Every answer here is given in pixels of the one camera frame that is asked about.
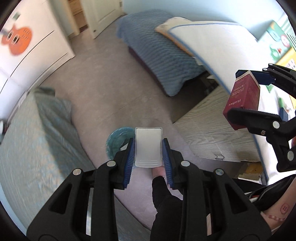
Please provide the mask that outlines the yellow word book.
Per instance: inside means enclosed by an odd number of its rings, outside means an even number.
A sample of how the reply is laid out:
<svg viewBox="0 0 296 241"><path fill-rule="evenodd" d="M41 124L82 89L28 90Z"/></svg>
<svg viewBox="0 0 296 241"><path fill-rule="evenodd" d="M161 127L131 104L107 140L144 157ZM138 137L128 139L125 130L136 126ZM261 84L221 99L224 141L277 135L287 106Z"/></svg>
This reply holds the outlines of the yellow word book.
<svg viewBox="0 0 296 241"><path fill-rule="evenodd" d="M296 70L296 52L293 48L286 52L284 56L276 63L276 65L280 65L286 68L290 68L292 70Z"/></svg>

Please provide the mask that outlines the blue quilted blanket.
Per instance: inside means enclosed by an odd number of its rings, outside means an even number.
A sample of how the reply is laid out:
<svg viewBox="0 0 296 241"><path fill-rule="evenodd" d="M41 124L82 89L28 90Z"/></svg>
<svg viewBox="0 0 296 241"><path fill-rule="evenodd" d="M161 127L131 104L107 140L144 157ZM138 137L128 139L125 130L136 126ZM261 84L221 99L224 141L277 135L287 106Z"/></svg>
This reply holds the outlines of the blue quilted blanket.
<svg viewBox="0 0 296 241"><path fill-rule="evenodd" d="M195 59L156 31L173 15L161 9L127 14L117 22L117 37L132 48L151 70L164 92L172 97L183 84L205 72Z"/></svg>

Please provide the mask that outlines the green sponge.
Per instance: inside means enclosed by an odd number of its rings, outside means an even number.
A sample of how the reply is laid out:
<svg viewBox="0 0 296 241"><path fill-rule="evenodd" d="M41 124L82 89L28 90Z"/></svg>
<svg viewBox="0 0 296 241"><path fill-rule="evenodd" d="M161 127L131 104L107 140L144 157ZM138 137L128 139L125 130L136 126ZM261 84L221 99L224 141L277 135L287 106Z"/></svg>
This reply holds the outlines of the green sponge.
<svg viewBox="0 0 296 241"><path fill-rule="evenodd" d="M278 98L279 115L283 121L288 121L289 115L285 109L285 103L282 98Z"/></svg>

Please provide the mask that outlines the cream room door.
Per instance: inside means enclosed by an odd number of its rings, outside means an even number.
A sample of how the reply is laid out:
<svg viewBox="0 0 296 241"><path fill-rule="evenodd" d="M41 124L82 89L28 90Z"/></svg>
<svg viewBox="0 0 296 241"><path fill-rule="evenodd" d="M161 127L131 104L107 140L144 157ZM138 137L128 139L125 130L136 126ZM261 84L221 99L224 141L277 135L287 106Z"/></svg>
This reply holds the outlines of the cream room door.
<svg viewBox="0 0 296 241"><path fill-rule="evenodd" d="M123 15L120 0L81 0L80 3L93 39Z"/></svg>

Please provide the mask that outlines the wood grain cardboard panel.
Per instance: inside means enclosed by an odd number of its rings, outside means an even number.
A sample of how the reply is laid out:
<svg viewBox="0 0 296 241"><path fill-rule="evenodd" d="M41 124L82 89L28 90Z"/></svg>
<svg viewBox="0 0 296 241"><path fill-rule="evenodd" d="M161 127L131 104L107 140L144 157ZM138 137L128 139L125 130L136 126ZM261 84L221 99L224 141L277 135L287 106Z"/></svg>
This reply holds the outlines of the wood grain cardboard panel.
<svg viewBox="0 0 296 241"><path fill-rule="evenodd" d="M218 86L174 123L190 150L200 158L228 162L259 162L253 135L235 131L222 111L229 95Z"/></svg>

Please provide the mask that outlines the grey green bedding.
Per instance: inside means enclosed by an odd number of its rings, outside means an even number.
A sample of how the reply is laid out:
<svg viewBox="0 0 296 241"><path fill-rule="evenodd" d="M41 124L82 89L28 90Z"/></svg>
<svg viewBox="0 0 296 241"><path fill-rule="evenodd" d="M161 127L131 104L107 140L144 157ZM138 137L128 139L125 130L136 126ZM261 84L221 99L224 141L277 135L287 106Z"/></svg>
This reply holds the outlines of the grey green bedding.
<svg viewBox="0 0 296 241"><path fill-rule="evenodd" d="M95 170L71 123L71 102L55 90L32 90L1 143L1 201L25 234L69 174ZM118 240L149 240L150 232L114 197Z"/></svg>

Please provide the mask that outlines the small clear plastic box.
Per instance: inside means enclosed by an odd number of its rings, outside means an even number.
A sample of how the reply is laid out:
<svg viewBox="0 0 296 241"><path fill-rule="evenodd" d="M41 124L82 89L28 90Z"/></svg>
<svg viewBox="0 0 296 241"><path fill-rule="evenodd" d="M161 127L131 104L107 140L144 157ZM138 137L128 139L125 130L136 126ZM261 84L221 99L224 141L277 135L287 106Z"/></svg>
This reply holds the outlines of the small clear plastic box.
<svg viewBox="0 0 296 241"><path fill-rule="evenodd" d="M135 128L134 163L139 168L162 165L162 128Z"/></svg>

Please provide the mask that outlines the dark red carton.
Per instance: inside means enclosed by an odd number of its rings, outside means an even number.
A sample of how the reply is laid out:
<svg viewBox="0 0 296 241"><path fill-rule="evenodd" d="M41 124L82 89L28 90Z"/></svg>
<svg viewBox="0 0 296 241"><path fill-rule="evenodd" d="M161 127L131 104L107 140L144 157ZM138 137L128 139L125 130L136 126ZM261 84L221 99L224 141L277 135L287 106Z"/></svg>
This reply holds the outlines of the dark red carton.
<svg viewBox="0 0 296 241"><path fill-rule="evenodd" d="M227 116L231 108L258 110L260 86L250 70L236 78L233 89L227 100L223 115L234 130L245 128L242 125L231 123Z"/></svg>

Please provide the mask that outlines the white wardrobe with guitar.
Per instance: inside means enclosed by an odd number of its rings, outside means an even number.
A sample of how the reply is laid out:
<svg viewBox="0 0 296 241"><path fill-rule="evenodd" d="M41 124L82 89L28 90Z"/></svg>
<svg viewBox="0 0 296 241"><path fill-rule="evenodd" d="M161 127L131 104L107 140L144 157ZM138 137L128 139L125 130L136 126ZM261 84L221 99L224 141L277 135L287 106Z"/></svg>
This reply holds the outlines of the white wardrobe with guitar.
<svg viewBox="0 0 296 241"><path fill-rule="evenodd" d="M75 56L50 1L1 6L1 119L22 97Z"/></svg>

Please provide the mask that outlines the teal trash bin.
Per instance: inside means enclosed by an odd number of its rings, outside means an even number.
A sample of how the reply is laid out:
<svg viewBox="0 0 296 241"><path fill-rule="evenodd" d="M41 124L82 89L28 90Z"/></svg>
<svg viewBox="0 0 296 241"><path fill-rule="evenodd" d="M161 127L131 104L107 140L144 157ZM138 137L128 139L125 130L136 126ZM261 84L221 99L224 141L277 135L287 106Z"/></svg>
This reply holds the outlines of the teal trash bin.
<svg viewBox="0 0 296 241"><path fill-rule="evenodd" d="M135 128L128 126L114 130L106 140L106 154L110 160L113 160L116 153L128 144L130 138L135 137Z"/></svg>

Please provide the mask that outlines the light green elephant book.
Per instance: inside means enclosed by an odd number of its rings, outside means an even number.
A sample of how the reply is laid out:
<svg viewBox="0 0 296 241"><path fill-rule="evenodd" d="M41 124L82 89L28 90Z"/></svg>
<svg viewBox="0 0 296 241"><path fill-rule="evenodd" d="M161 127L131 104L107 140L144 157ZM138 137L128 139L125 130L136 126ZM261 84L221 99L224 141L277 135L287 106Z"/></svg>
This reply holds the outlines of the light green elephant book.
<svg viewBox="0 0 296 241"><path fill-rule="evenodd" d="M266 30L269 40L269 50L274 63L277 63L291 48L290 41L281 27L272 21Z"/></svg>

